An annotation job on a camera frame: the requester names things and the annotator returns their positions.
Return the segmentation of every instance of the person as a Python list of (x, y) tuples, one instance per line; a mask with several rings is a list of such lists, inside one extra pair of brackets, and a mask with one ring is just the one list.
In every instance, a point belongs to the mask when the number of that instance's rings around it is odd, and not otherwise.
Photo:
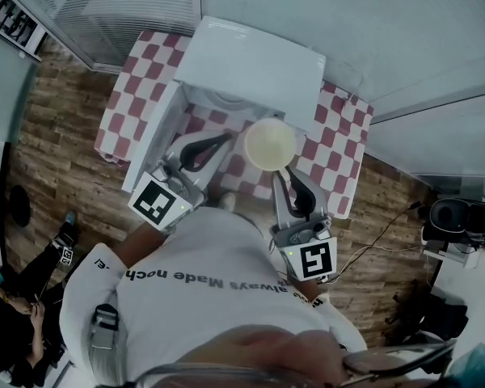
[[(223, 207), (199, 208), (169, 237), (142, 224), (113, 249), (95, 246), (70, 278), (61, 309), (61, 332), (78, 368), (94, 378), (88, 330), (95, 308), (114, 293), (127, 330), (117, 348), (128, 382), (162, 369), (196, 372), (195, 365), (214, 376), (281, 369), (293, 381), (302, 375), (325, 387), (350, 378), (343, 356), (366, 349), (360, 332), (314, 280), (277, 273), (260, 231), (226, 211), (232, 196)], [(169, 386), (218, 385), (213, 381), (185, 377)], [(249, 386), (239, 382), (226, 386)]]
[[(58, 237), (77, 239), (75, 215), (69, 213)], [(47, 289), (61, 258), (51, 242), (19, 274), (0, 271), (0, 378), (12, 386), (43, 386), (48, 366), (61, 355), (59, 312), (63, 282)]]

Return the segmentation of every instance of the black pants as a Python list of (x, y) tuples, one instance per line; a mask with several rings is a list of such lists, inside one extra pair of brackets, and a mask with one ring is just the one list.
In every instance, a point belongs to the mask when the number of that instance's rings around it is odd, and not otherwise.
[[(62, 226), (60, 233), (63, 229), (66, 229), (66, 233), (69, 233), (69, 231), (75, 233), (75, 228), (68, 223)], [(58, 361), (62, 354), (63, 338), (59, 328), (59, 314), (64, 288), (62, 283), (58, 283), (48, 289), (50, 276), (57, 267), (60, 258), (61, 252), (50, 243), (19, 275), (9, 275), (5, 278), (6, 283), (4, 285), (6, 286), (4, 287), (7, 288), (7, 291), (19, 297), (25, 297), (31, 303), (36, 303), (37, 296), (45, 306), (43, 321), (44, 355), (33, 369), (34, 383), (38, 386), (44, 384), (48, 366), (52, 362)], [(67, 274), (66, 279), (70, 277), (80, 263), (81, 260)]]

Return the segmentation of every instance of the sneaker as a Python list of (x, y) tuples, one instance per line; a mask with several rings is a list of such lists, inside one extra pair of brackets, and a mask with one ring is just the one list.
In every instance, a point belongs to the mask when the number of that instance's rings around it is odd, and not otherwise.
[(219, 200), (219, 205), (217, 206), (221, 210), (229, 211), (231, 213), (235, 210), (235, 202), (236, 202), (235, 194), (232, 192), (226, 193), (221, 199)]
[(424, 226), (420, 227), (420, 242), (423, 246), (428, 245), (428, 240), (424, 240)]
[(71, 224), (72, 226), (75, 225), (76, 219), (78, 215), (75, 211), (69, 211), (65, 216), (65, 222)]

